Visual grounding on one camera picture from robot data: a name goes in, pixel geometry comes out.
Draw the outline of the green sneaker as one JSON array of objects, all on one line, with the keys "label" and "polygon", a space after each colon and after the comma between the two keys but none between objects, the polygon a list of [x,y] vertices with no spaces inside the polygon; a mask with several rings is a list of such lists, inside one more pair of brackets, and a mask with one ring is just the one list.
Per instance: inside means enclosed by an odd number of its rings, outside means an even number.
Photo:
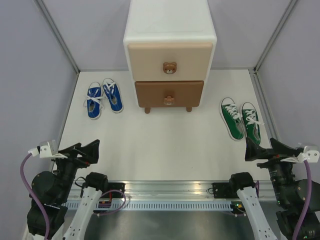
[{"label": "green sneaker", "polygon": [[242,120],[244,123],[246,137],[251,139],[255,144],[261,144],[260,125],[264,125],[259,120],[258,112],[251,102],[245,102],[241,107]]},{"label": "green sneaker", "polygon": [[245,137],[245,128],[242,116],[234,100],[230,97],[223,98],[220,103],[219,112],[229,136],[234,141],[241,141]]}]

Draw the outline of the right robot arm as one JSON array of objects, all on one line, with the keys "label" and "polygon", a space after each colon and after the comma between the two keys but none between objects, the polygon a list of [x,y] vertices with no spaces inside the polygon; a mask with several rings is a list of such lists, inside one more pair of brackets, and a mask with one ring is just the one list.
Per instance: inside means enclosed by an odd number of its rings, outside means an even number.
[{"label": "right robot arm", "polygon": [[[316,213],[320,210],[320,185],[312,180],[310,164],[318,162],[320,149],[314,145],[292,148],[275,138],[270,139],[270,144],[271,148],[263,148],[247,137],[245,161],[264,161],[257,163],[257,167],[268,170],[277,205],[282,208],[276,212],[281,238],[318,240],[320,221]],[[254,238],[275,240],[252,176],[248,172],[232,174],[228,192],[240,198]]]}]

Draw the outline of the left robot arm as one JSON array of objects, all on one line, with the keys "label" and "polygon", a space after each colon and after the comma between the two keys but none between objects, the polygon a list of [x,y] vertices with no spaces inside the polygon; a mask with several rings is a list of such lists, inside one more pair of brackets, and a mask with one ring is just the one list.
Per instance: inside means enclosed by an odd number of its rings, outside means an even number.
[{"label": "left robot arm", "polygon": [[[31,197],[31,208],[27,214],[28,232],[35,240],[82,240],[84,239],[91,215],[99,198],[109,193],[108,177],[91,172],[82,185],[81,202],[74,218],[64,232],[65,216],[70,191],[77,171],[96,164],[99,160],[100,140],[96,139],[83,146],[76,143],[63,150],[58,150],[54,140],[43,142],[28,151],[20,166],[22,181]],[[56,164],[56,171],[43,171],[37,174],[31,184],[24,175],[24,166],[30,157],[51,159]]]}]

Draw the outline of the brown drawer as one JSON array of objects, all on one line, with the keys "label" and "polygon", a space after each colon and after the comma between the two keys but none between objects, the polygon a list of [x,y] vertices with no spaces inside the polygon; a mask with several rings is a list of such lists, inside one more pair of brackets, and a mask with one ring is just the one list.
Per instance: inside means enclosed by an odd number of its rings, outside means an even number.
[{"label": "brown drawer", "polygon": [[[135,90],[141,108],[198,107],[203,81],[137,81]],[[172,96],[173,105],[165,105],[164,98]]]}]

